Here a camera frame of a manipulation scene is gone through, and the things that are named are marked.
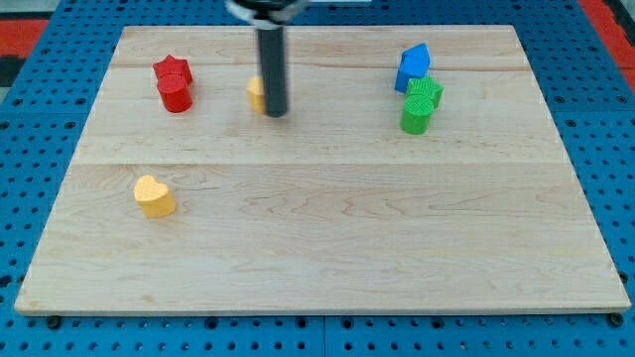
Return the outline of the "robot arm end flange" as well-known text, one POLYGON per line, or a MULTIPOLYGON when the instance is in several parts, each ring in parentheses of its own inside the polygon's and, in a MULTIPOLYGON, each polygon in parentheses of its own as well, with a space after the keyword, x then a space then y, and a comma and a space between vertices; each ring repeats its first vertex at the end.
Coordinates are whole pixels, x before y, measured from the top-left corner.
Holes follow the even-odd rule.
POLYGON ((286 25, 306 10, 310 0, 225 0, 227 11, 253 26, 269 23, 286 25))

